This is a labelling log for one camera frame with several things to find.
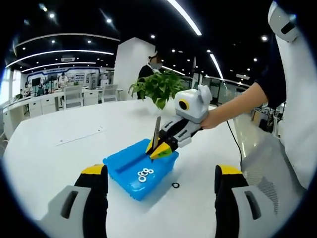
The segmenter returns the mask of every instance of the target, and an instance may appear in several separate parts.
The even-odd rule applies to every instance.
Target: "white round table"
[[[167,104],[162,122],[175,114]],[[98,104],[23,121],[4,154],[4,168],[22,209],[41,219],[48,203],[81,171],[144,138],[151,138],[156,117],[141,100]],[[233,133],[234,124],[229,122]],[[214,170],[239,166],[237,145],[226,123],[198,132],[178,149],[173,171],[142,202],[116,182],[108,182],[108,238],[210,238],[215,233]],[[171,186],[178,182],[180,187]]]

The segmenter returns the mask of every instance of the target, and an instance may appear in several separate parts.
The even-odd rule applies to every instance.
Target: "green leaves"
[[[140,78],[135,84],[132,84],[128,93],[131,95],[140,92],[141,98],[146,96],[151,98],[153,103],[160,109],[165,107],[166,101],[170,97],[175,98],[175,94],[184,90],[181,78],[173,71],[164,73],[154,73],[145,78]]]
[[[157,103],[155,103],[155,105],[161,110],[163,110],[163,108],[165,107],[165,104],[166,104],[166,100],[162,98],[158,99]]]

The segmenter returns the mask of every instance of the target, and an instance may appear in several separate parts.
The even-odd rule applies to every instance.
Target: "metal washer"
[[[145,182],[147,178],[145,176],[139,176],[139,182]]]

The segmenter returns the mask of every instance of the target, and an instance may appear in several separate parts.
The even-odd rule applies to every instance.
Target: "blue sponge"
[[[152,163],[145,153],[149,142],[149,139],[144,139],[103,160],[110,177],[138,201],[148,195],[173,169],[178,157],[178,153],[174,151],[171,155],[156,159]],[[144,168],[152,169],[154,173],[148,174],[145,182],[139,182],[138,172]]]

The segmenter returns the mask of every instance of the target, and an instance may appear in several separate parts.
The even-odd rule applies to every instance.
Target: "black cable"
[[[238,146],[238,149],[239,149],[239,152],[240,152],[240,170],[242,170],[242,152],[241,152],[241,148],[240,148],[240,146],[239,146],[239,144],[238,144],[238,142],[236,140],[236,137],[234,136],[234,134],[232,132],[232,129],[231,129],[231,126],[230,126],[229,122],[228,121],[226,121],[226,122],[228,124],[228,127],[229,127],[229,130],[231,132],[231,135],[232,135],[232,137],[234,139],[234,142],[236,142],[236,145]]]

